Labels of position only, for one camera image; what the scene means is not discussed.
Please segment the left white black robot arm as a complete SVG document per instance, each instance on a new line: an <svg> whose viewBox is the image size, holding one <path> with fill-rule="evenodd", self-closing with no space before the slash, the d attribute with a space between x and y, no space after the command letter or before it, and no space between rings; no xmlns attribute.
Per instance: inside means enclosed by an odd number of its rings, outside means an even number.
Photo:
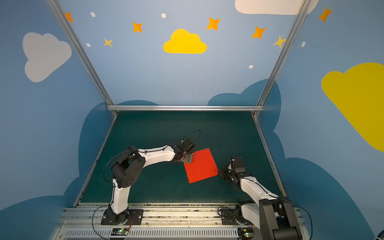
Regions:
<svg viewBox="0 0 384 240"><path fill-rule="evenodd" d="M129 147L112 165L113 196L104 211L102 225L130 225L135 220L129 214L128 199L131 186L136 183L142 170L162 162L190 164L196 149L194 143L182 141L179 145L166 145L144 150Z"/></svg>

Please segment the red square paper sheet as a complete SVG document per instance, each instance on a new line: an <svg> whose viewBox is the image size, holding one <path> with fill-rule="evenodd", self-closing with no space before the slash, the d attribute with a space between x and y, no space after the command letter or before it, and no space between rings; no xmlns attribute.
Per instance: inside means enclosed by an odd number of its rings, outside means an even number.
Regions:
<svg viewBox="0 0 384 240"><path fill-rule="evenodd" d="M190 164L184 163L184 166L190 184L219 174L210 149L194 152L192 162Z"/></svg>

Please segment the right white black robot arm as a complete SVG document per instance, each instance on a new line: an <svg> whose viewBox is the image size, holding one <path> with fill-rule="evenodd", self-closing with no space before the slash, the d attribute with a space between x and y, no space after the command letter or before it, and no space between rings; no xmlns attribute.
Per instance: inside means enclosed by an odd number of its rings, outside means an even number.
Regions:
<svg viewBox="0 0 384 240"><path fill-rule="evenodd" d="M289 200L269 191L242 168L223 166L219 175L226 182L235 184L252 199L238 202L234 209L218 209L222 220L251 224L251 227L260 230L263 240L303 239L293 204Z"/></svg>

